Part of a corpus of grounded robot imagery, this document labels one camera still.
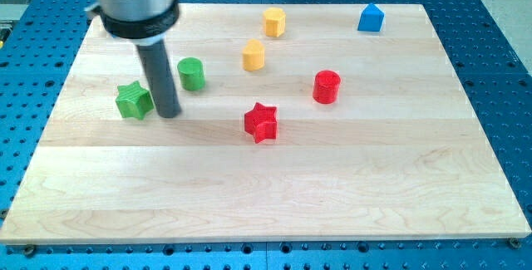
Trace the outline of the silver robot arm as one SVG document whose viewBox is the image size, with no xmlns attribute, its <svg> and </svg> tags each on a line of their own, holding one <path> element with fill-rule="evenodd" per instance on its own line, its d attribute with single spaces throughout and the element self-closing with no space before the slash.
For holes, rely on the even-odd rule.
<svg viewBox="0 0 532 270">
<path fill-rule="evenodd" d="M 86 14 L 99 17 L 113 37 L 146 47 L 163 40 L 180 11 L 179 0 L 96 0 Z"/>
</svg>

